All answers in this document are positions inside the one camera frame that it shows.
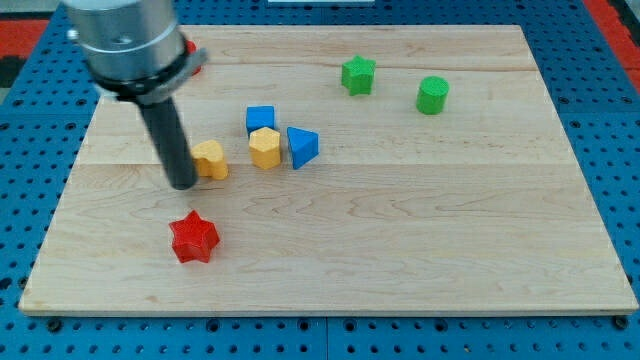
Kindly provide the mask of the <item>red block behind arm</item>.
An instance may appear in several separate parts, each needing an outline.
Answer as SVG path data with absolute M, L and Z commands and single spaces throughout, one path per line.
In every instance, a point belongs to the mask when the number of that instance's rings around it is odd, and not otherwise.
M 191 40 L 186 41 L 186 50 L 188 53 L 186 64 L 191 75 L 196 75 L 201 71 L 202 64 L 206 61 L 206 52 L 198 50 L 196 44 Z

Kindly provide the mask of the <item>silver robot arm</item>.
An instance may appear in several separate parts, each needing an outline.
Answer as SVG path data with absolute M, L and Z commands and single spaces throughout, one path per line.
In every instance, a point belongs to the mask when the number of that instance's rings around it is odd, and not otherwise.
M 197 170 L 172 95 L 207 60 L 191 52 L 168 0 L 64 0 L 69 39 L 81 47 L 97 87 L 133 103 L 170 186 L 186 190 Z

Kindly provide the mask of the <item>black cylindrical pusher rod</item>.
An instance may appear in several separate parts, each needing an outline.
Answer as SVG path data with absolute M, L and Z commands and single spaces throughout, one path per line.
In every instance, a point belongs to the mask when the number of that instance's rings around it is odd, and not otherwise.
M 193 187 L 198 174 L 173 99 L 138 104 L 138 109 L 170 186 L 176 190 Z

